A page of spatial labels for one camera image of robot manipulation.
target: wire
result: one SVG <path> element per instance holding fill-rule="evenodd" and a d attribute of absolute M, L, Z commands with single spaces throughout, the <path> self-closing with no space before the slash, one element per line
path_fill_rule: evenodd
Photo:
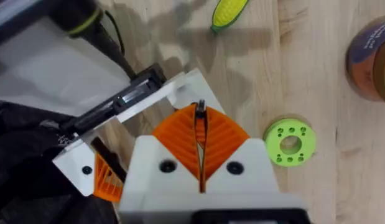
<path fill-rule="evenodd" d="M 124 44 L 123 44 L 122 36 L 120 35 L 119 27 L 118 27 L 114 17 L 112 16 L 112 14 L 109 11 L 105 10 L 105 14 L 110 19 L 110 21 L 112 22 L 113 26 L 115 27 L 116 35 L 118 36 L 118 40 L 119 40 L 120 51 L 124 55 Z"/>

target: brown packing tape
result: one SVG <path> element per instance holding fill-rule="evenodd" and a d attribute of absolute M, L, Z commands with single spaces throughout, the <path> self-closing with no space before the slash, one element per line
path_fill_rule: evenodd
<path fill-rule="evenodd" d="M 358 87 L 359 92 L 364 95 L 364 98 L 369 100 L 385 101 L 385 42 L 375 46 L 370 55 L 359 63 L 354 63 L 353 59 L 349 58 L 351 50 L 363 50 L 362 34 L 374 29 L 375 26 L 385 23 L 385 16 L 375 19 L 370 22 L 364 29 L 358 32 L 354 37 L 347 53 L 347 69 L 353 83 Z"/>
<path fill-rule="evenodd" d="M 385 101 L 385 43 L 378 49 L 374 60 L 373 80 L 376 90 Z"/>

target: green disc with holes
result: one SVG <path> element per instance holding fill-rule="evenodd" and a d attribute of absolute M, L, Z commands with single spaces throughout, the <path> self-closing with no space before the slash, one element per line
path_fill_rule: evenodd
<path fill-rule="evenodd" d="M 281 119 L 272 124 L 264 135 L 271 160 L 280 166 L 299 166 L 315 151 L 315 133 L 298 119 Z"/>

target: wooden table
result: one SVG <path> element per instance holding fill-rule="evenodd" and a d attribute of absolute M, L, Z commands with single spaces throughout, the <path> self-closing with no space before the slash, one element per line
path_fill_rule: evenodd
<path fill-rule="evenodd" d="M 251 0 L 233 26 L 214 35 L 217 1 L 102 0 L 137 71 L 159 62 L 170 78 L 198 67 L 252 137 L 280 116 L 309 121 L 315 155 L 303 166 L 274 169 L 281 190 L 300 195 L 316 224 L 385 223 L 385 104 L 360 98 L 345 77 L 348 44 L 385 15 L 385 0 Z M 130 139 L 149 133 L 157 112 L 128 121 Z M 116 134 L 108 132 L 120 126 L 102 130 L 115 148 Z"/>

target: black screw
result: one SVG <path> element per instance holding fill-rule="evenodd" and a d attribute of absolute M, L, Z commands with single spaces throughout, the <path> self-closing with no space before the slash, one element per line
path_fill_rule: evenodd
<path fill-rule="evenodd" d="M 165 159 L 159 164 L 160 171 L 164 173 L 171 173 L 175 171 L 176 168 L 177 168 L 177 164 L 170 159 Z"/>
<path fill-rule="evenodd" d="M 243 173 L 244 168 L 242 163 L 233 161 L 227 164 L 227 170 L 228 172 L 230 172 L 230 174 L 241 175 Z"/>
<path fill-rule="evenodd" d="M 93 172 L 93 169 L 89 166 L 84 166 L 83 168 L 81 168 L 81 171 L 84 174 L 88 175 L 88 174 L 91 174 Z"/>

